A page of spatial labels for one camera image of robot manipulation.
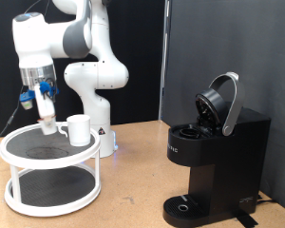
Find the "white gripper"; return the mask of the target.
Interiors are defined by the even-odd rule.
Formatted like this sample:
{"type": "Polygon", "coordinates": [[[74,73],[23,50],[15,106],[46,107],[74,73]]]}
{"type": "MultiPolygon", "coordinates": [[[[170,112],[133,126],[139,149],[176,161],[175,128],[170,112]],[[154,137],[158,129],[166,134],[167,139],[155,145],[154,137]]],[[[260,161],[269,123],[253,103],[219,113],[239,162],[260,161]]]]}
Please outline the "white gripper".
{"type": "Polygon", "coordinates": [[[52,87],[49,83],[39,83],[34,87],[34,92],[40,118],[51,120],[55,116],[52,87]]]}

